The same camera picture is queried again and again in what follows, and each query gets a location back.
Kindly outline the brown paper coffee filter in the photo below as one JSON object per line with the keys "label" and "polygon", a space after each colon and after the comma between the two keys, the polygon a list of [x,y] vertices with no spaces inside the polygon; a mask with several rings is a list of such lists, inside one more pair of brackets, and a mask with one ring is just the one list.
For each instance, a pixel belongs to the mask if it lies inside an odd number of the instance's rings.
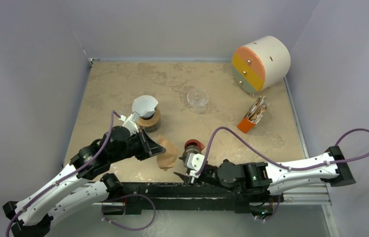
{"label": "brown paper coffee filter", "polygon": [[157,137],[159,145],[165,148],[165,152],[157,155],[157,164],[160,169],[167,171],[174,167],[178,158],[178,149],[165,137],[159,135]]}

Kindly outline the red and black pitcher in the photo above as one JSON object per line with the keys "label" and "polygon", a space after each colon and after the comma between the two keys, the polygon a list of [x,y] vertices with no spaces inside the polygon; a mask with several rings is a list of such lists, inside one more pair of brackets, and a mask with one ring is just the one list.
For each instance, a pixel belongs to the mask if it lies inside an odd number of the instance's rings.
{"label": "red and black pitcher", "polygon": [[199,154],[203,151],[205,145],[197,139],[190,139],[184,145],[183,156],[186,157],[189,153]]}

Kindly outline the white paper coffee filter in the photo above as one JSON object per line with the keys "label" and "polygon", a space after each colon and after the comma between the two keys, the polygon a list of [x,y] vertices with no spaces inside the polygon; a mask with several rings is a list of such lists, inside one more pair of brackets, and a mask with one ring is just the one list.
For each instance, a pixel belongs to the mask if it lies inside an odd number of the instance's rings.
{"label": "white paper coffee filter", "polygon": [[143,115],[146,112],[155,111],[158,101],[155,97],[150,95],[142,95],[134,99],[132,103],[132,111]]}

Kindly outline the blue ribbed glass dripper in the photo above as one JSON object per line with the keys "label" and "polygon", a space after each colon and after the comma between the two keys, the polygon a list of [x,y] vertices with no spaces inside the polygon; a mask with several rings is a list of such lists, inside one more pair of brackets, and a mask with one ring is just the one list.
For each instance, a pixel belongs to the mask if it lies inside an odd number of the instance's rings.
{"label": "blue ribbed glass dripper", "polygon": [[144,120],[148,120],[148,119],[151,119],[155,113],[156,111],[146,112],[145,114],[141,115],[140,118]]}

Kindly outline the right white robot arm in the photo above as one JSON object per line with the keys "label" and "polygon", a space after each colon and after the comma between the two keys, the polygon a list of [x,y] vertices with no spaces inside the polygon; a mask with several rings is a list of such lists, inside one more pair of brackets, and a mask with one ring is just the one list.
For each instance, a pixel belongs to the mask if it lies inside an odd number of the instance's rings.
{"label": "right white robot arm", "polygon": [[329,147],[319,156],[277,164],[234,164],[225,159],[219,166],[212,166],[202,165],[203,159],[200,153],[188,153],[184,158],[187,172],[178,176],[188,184],[206,183],[238,194],[253,195],[259,201],[302,186],[328,183],[332,187],[343,187],[356,183],[338,146]]}

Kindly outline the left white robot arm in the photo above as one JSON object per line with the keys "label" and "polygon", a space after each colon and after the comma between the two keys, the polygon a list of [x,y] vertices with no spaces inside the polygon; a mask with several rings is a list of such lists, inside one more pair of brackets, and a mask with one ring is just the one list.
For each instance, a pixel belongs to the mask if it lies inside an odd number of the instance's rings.
{"label": "left white robot arm", "polygon": [[137,133],[114,126],[71,158],[60,173],[22,201],[9,201],[3,210],[10,223],[6,236],[43,237],[51,225],[84,205],[118,201],[123,185],[108,170],[112,163],[135,157],[137,160],[163,154],[165,147],[153,141],[142,128]]}

